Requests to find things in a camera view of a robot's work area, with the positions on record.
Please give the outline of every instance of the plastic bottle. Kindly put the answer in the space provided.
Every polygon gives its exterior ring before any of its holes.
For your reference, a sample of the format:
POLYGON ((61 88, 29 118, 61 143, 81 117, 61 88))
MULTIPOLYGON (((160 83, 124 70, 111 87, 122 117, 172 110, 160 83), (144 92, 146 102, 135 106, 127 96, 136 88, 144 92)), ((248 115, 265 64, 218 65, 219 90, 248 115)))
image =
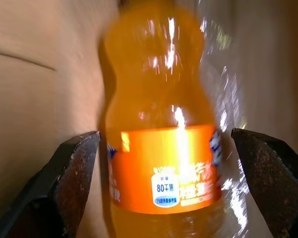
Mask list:
POLYGON ((199 22, 168 0, 131 4, 104 36, 117 78, 105 122, 117 238, 214 237, 222 223, 204 45, 199 22))

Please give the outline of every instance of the bottle label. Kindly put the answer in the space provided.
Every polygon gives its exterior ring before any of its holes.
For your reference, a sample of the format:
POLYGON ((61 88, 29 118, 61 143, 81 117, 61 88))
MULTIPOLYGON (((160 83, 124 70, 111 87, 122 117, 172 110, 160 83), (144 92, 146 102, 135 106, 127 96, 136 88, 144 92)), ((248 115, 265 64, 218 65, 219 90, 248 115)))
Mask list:
POLYGON ((146 214, 187 212, 221 197, 220 135, 212 125, 121 133, 108 146, 110 195, 124 209, 146 214))

